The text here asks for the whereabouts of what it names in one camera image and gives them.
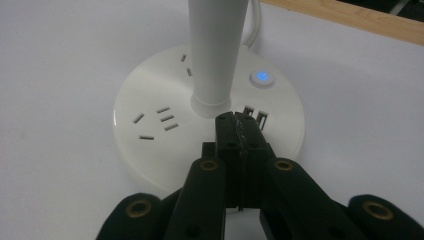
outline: lamp base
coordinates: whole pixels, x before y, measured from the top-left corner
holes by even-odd
[[[197,115],[189,45],[162,51],[140,64],[115,102],[114,134],[122,160],[143,192],[165,197],[183,186],[203,142],[215,141],[214,118]],[[296,159],[303,144],[302,104],[272,64],[241,47],[230,111],[258,119],[279,157]]]

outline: usb port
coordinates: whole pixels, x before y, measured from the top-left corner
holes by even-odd
[[[266,113],[264,113],[264,112],[261,112],[261,111],[259,111],[259,113],[258,113],[258,117],[256,117],[256,121],[258,122],[258,124],[259,124],[259,129],[261,129],[261,131],[264,129],[264,127],[265,127],[265,122],[266,122],[266,119],[268,118],[268,114],[266,114]]]
[[[243,113],[249,116],[253,115],[253,111],[255,111],[255,109],[251,108],[251,107],[244,107]]]

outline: power button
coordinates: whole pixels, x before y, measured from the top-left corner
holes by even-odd
[[[269,88],[274,84],[274,77],[268,71],[256,70],[250,75],[250,82],[258,88]]]

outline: blue indicator light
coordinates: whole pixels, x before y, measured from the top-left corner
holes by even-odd
[[[258,76],[259,80],[261,80],[261,81],[266,81],[269,78],[268,73],[266,73],[266,72],[258,72],[257,76]]]

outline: white table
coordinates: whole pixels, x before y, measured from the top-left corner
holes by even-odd
[[[303,102],[300,164],[342,204],[371,193],[424,225],[424,47],[262,9],[254,51]],[[143,60],[188,42],[183,0],[0,3],[0,239],[94,239],[142,191],[114,144],[115,97]],[[228,216],[226,237],[265,239],[257,212]]]

